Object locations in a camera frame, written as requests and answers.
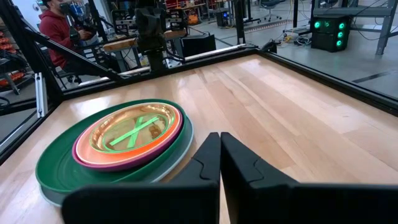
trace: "black box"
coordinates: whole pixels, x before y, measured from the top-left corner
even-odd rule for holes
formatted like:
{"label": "black box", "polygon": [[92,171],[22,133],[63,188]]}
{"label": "black box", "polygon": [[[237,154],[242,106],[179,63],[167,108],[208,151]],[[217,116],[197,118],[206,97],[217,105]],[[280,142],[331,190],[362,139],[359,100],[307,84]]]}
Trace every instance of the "black box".
{"label": "black box", "polygon": [[214,10],[217,19],[217,26],[226,27],[228,26],[228,9],[222,8]]}
{"label": "black box", "polygon": [[314,17],[311,48],[337,52],[347,48],[351,18],[341,15]]}
{"label": "black box", "polygon": [[216,50],[216,39],[214,35],[190,35],[188,37],[181,38],[181,42],[184,57]]}

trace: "red hoodie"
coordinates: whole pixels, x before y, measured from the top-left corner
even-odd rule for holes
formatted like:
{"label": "red hoodie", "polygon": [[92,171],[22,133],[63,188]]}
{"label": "red hoodie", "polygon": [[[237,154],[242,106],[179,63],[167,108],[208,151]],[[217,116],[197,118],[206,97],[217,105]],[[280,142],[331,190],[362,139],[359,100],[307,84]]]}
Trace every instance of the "red hoodie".
{"label": "red hoodie", "polygon": [[[39,27],[42,34],[49,36],[51,40],[68,49],[75,50],[73,43],[69,38],[69,25],[64,17],[47,10],[43,14],[39,15],[39,18],[42,20]],[[55,66],[64,68],[67,63],[65,57],[54,50],[49,49],[49,53],[52,63]]]}

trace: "orange plate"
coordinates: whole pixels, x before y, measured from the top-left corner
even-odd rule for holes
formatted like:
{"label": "orange plate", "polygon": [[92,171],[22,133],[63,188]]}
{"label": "orange plate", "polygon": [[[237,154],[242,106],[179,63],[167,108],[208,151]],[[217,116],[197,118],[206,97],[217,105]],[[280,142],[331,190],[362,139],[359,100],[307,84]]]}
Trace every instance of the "orange plate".
{"label": "orange plate", "polygon": [[[116,113],[122,113],[125,110],[130,110],[131,108],[135,108],[138,106],[144,106],[144,105],[166,105],[170,107],[175,114],[175,120],[172,126],[166,130],[163,135],[159,136],[157,139],[153,140],[149,144],[146,144],[140,148],[137,148],[133,151],[128,151],[128,152],[121,152],[121,153],[113,153],[113,154],[107,154],[107,153],[102,153],[98,152],[95,149],[93,149],[90,145],[90,135],[91,132],[95,129],[95,127],[105,120],[107,120],[110,116],[115,115]],[[77,142],[76,145],[76,154],[79,157],[80,160],[82,160],[84,163],[87,164],[93,164],[93,165],[116,165],[116,164],[123,164],[126,162],[129,162],[131,160],[136,160],[140,159],[141,157],[147,155],[148,153],[151,153],[152,151],[155,151],[158,149],[160,146],[164,145],[169,141],[173,134],[177,132],[182,125],[182,117],[178,109],[175,107],[165,104],[165,103],[143,103],[139,105],[134,105],[130,106],[127,108],[123,108],[119,111],[116,111],[110,115],[108,115],[105,118],[102,118],[101,120],[97,121],[95,124],[91,125],[80,137],[80,139]]]}
{"label": "orange plate", "polygon": [[[175,115],[175,111],[167,105],[151,104],[130,107],[127,110],[113,113],[95,127],[90,135],[90,144],[94,149],[103,153],[121,153],[135,150],[163,135],[173,125]],[[134,134],[137,140],[134,140],[134,145],[130,146],[127,144],[132,143],[129,142],[129,138],[120,140],[115,145],[110,145],[112,140],[155,117],[158,118],[154,121],[156,123],[155,126],[148,124]]]}

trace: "table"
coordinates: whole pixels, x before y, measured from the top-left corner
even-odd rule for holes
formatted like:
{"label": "table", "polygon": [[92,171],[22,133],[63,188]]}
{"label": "table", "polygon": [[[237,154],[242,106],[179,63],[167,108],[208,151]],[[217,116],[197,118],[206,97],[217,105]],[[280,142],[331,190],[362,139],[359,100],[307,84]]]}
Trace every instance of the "table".
{"label": "table", "polygon": [[[185,29],[180,30],[180,31],[168,30],[164,33],[165,40],[173,40],[174,41],[175,48],[177,49],[177,52],[180,56],[182,56],[183,54],[182,54],[182,46],[181,46],[181,42],[179,41],[179,38],[184,37],[186,34],[187,34],[187,31]],[[142,67],[140,60],[139,60],[138,51],[137,51],[137,47],[138,47],[137,41],[138,41],[138,38],[135,37],[135,38],[131,38],[131,39],[127,39],[127,40],[120,40],[117,42],[113,42],[113,43],[104,45],[104,50],[106,52],[116,54],[116,59],[118,60],[119,67],[121,68],[122,72],[126,72],[127,68],[124,64],[124,57],[121,52],[123,50],[129,50],[130,48],[132,48],[132,50],[134,52],[134,57],[136,59],[138,68]]]}
{"label": "table", "polygon": [[[181,9],[186,10],[186,9],[194,9],[194,8],[198,8],[200,6],[204,6],[206,3],[201,3],[201,4],[196,4],[194,6],[188,6],[188,7],[183,7]],[[200,10],[198,9],[198,17],[199,19],[201,19],[201,15],[200,15]]]}
{"label": "table", "polygon": [[[41,153],[87,116],[143,98],[175,101],[195,128],[187,155],[163,181],[210,132],[227,131],[301,182],[398,184],[398,118],[250,55],[64,101],[0,167],[0,223],[62,223],[39,192]],[[220,193],[220,223],[229,223]]]}

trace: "green plate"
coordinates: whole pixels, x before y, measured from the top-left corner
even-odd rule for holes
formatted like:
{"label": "green plate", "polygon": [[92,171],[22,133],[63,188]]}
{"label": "green plate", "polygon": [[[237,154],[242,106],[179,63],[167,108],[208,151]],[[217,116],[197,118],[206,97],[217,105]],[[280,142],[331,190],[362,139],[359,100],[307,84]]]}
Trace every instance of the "green plate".
{"label": "green plate", "polygon": [[[148,102],[173,105],[181,111],[185,118],[180,135],[159,157],[143,166],[120,172],[98,172],[87,169],[75,162],[72,158],[73,143],[87,127],[103,116],[121,108]],[[192,123],[185,116],[183,109],[174,102],[148,99],[123,103],[95,113],[62,133],[41,155],[36,166],[36,178],[43,188],[61,194],[68,194],[88,184],[158,181],[170,172],[173,166],[176,166],[179,160],[182,159],[192,142],[192,137]]]}
{"label": "green plate", "polygon": [[[174,151],[171,152],[168,160],[162,163],[158,168],[153,170],[150,174],[145,177],[146,182],[157,182],[165,175],[167,175],[184,157],[184,155],[189,150],[193,139],[193,126],[189,118],[185,118],[185,123],[187,127],[184,132],[181,132],[180,136],[182,137],[181,146],[175,146]],[[53,190],[47,189],[43,186],[40,186],[40,193],[43,198],[51,203],[54,206],[60,207],[63,199],[68,195],[67,193],[58,193]]]}

